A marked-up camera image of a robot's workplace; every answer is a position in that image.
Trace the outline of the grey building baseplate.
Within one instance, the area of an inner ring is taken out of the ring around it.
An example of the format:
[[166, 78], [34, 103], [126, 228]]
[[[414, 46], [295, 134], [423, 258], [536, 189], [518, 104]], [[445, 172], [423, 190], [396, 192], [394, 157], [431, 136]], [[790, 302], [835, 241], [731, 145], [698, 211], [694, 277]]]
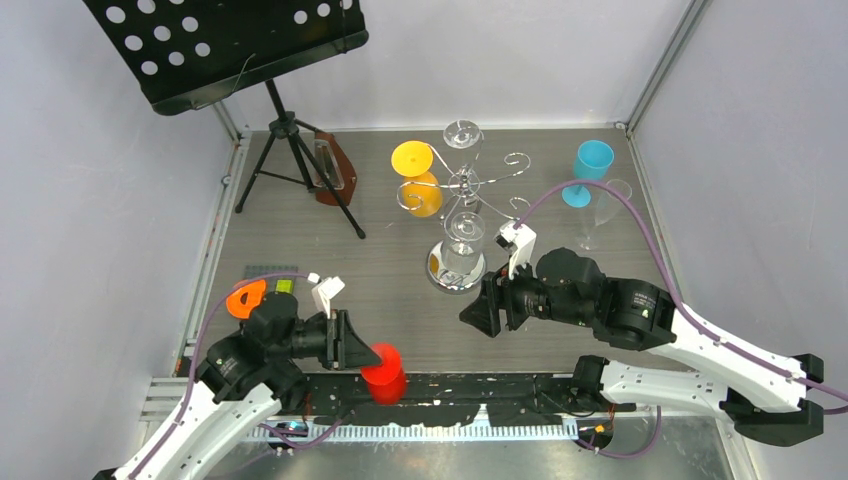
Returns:
[[[299, 267], [296, 265], [247, 265], [244, 268], [243, 278], [249, 279], [258, 277], [261, 275], [271, 274], [271, 273], [279, 273], [279, 272], [297, 272]], [[275, 277], [273, 279], [266, 279], [266, 291], [267, 292], [275, 292], [274, 287], [277, 279], [288, 278], [294, 280], [294, 286], [296, 283], [296, 278], [293, 276], [289, 277]]]

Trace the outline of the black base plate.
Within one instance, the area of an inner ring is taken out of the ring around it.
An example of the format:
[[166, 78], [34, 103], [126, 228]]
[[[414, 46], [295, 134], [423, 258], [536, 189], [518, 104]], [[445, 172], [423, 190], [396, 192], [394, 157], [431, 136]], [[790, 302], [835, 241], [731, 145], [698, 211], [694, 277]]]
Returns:
[[633, 403], [615, 407], [595, 387], [561, 373], [410, 373], [399, 401], [373, 399], [361, 375], [307, 373], [270, 379], [276, 392], [285, 387], [281, 415], [313, 417], [320, 425], [340, 419], [344, 425], [401, 427], [467, 426], [481, 411], [492, 426], [547, 426], [563, 414], [630, 413]]

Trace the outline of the brown wooden metronome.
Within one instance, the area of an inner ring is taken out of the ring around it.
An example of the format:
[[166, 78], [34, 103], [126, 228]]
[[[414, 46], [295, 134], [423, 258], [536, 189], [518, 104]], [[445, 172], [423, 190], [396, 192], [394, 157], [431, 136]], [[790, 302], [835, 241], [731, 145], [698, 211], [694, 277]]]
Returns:
[[335, 136], [316, 132], [313, 143], [314, 156], [338, 192], [343, 203], [349, 206], [357, 186], [357, 173], [353, 164], [338, 144]]

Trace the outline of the clear ribbed wine glass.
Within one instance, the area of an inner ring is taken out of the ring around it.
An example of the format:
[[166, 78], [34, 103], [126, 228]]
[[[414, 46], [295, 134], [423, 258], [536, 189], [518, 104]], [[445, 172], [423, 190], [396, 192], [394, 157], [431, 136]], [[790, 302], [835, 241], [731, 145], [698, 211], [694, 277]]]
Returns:
[[453, 214], [445, 225], [440, 249], [443, 267], [455, 274], [470, 275], [482, 256], [484, 220], [473, 211]]

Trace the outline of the lime green building brick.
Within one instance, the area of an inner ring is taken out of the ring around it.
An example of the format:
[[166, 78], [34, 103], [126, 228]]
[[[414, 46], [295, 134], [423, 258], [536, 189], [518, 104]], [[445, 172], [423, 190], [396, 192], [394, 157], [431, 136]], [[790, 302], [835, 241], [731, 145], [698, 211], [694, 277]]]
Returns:
[[288, 293], [291, 294], [294, 289], [294, 280], [288, 278], [277, 279], [274, 287], [274, 291], [278, 293]]

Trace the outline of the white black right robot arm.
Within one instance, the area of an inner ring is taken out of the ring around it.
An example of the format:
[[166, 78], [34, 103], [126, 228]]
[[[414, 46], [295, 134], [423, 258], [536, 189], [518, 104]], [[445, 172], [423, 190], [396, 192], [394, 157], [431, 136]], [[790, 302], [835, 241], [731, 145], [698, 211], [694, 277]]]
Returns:
[[821, 435], [823, 408], [808, 400], [806, 381], [823, 379], [812, 354], [785, 357], [747, 342], [743, 358], [731, 335], [678, 307], [670, 294], [637, 279], [609, 277], [597, 263], [559, 248], [535, 268], [486, 273], [480, 293], [461, 322], [494, 338], [530, 318], [586, 327], [611, 347], [647, 352], [688, 366], [688, 371], [644, 369], [597, 355], [574, 367], [566, 399], [579, 409], [650, 404], [710, 415], [759, 443], [789, 447]]

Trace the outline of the red wine glass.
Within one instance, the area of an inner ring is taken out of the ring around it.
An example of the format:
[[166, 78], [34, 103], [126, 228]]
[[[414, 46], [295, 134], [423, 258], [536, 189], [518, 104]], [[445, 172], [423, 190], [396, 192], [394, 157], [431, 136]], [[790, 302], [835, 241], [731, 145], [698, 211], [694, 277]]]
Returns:
[[371, 348], [378, 355], [380, 364], [361, 369], [366, 387], [377, 404], [397, 404], [407, 389], [402, 357], [399, 351], [388, 343], [376, 343]]

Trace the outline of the black music stand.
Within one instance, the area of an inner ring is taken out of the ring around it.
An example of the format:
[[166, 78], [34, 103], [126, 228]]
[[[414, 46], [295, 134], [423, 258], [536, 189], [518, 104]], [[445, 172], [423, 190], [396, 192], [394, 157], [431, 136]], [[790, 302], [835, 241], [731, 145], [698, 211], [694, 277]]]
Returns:
[[289, 143], [297, 184], [338, 206], [359, 238], [366, 233], [314, 156], [326, 132], [284, 107], [275, 79], [363, 46], [369, 33], [357, 1], [100, 1], [86, 7], [163, 116], [200, 110], [262, 84], [276, 111], [270, 138], [248, 182], [277, 140]]

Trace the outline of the yellow wine glass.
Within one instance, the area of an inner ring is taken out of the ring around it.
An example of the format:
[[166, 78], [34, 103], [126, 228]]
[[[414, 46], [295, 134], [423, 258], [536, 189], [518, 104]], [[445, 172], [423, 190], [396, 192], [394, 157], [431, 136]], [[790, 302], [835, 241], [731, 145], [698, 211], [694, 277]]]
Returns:
[[434, 153], [418, 140], [399, 144], [391, 155], [391, 165], [403, 177], [397, 200], [408, 213], [419, 218], [435, 215], [442, 207], [443, 196], [438, 181], [430, 171]]

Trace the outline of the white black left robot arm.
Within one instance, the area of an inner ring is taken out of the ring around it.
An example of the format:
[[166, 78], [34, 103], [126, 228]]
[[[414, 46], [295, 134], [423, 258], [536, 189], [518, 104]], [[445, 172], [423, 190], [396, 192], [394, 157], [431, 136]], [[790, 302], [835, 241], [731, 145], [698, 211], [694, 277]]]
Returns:
[[345, 310], [298, 316], [298, 301], [272, 292], [240, 329], [210, 346], [186, 392], [146, 444], [98, 479], [202, 479], [260, 422], [304, 405], [309, 382], [299, 359], [327, 370], [372, 367], [381, 359]]

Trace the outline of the blue wine glass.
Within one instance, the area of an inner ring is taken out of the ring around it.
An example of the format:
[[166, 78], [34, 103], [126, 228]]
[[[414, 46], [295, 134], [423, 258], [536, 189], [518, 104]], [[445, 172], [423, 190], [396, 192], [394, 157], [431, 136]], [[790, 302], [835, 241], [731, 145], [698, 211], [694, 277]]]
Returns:
[[[614, 150], [601, 140], [588, 140], [577, 149], [573, 174], [579, 180], [601, 180], [615, 159]], [[587, 207], [592, 194], [587, 186], [575, 185], [562, 191], [562, 199], [566, 205], [573, 208]]]

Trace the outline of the orange curved toy tube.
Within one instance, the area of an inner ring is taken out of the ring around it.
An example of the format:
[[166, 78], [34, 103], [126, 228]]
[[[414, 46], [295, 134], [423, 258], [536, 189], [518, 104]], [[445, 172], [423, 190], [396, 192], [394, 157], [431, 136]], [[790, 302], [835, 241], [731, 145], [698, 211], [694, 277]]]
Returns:
[[266, 293], [265, 279], [243, 280], [235, 285], [236, 290], [225, 301], [227, 312], [238, 320], [247, 320], [252, 310], [258, 306]]

